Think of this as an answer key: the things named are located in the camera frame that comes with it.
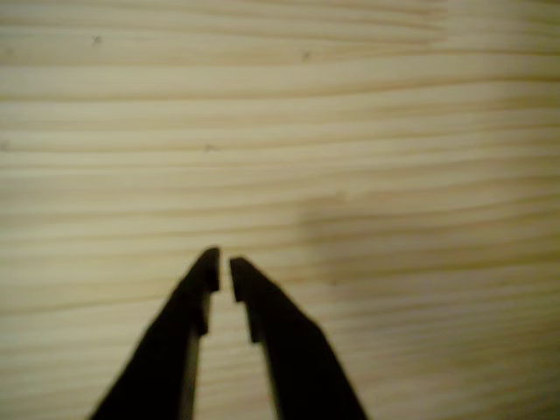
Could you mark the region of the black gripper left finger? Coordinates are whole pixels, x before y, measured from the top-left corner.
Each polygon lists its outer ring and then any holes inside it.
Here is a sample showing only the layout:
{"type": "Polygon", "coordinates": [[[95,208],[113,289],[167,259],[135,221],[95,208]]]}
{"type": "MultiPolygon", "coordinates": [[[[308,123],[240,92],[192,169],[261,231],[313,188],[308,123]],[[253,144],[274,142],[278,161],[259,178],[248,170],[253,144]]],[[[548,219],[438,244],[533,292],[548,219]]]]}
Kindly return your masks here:
{"type": "Polygon", "coordinates": [[[202,252],[139,340],[92,419],[191,419],[200,339],[219,289],[220,251],[202,252]]]}

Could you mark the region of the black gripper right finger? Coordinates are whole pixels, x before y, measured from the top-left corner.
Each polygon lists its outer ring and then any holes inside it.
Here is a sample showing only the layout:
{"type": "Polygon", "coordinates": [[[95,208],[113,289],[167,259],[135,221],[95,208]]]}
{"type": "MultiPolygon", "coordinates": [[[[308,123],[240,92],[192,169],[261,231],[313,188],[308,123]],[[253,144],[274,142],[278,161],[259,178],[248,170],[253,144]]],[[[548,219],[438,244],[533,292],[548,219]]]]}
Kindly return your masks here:
{"type": "Polygon", "coordinates": [[[368,416],[321,329],[255,265],[229,260],[234,297],[245,304],[251,340],[262,347],[278,419],[368,416]]]}

